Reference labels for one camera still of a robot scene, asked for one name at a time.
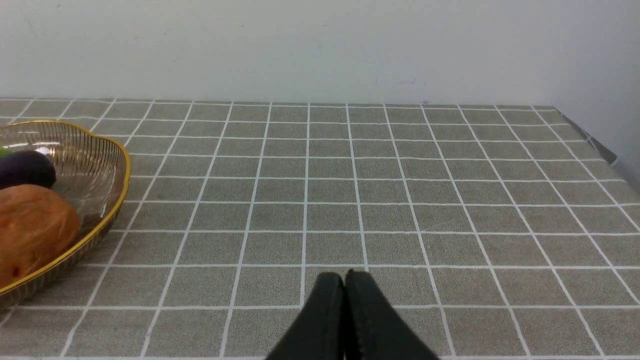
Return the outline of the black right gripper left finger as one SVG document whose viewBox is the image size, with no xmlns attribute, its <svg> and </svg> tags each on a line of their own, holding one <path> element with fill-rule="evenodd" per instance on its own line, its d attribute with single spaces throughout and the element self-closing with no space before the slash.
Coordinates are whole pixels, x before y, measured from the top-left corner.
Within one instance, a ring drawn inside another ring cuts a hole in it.
<svg viewBox="0 0 640 360">
<path fill-rule="evenodd" d="M 268 360 L 342 360 L 342 314 L 345 286 L 334 272 L 318 274 L 295 321 L 277 342 Z"/>
</svg>

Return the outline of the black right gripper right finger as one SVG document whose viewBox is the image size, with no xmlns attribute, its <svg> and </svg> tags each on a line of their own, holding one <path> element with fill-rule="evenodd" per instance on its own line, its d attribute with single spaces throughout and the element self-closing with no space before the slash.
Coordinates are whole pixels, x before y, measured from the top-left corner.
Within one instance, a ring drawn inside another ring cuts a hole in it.
<svg viewBox="0 0 640 360">
<path fill-rule="evenodd" d="M 393 309 L 370 273 L 350 269 L 344 290 L 346 360 L 438 360 Z"/>
</svg>

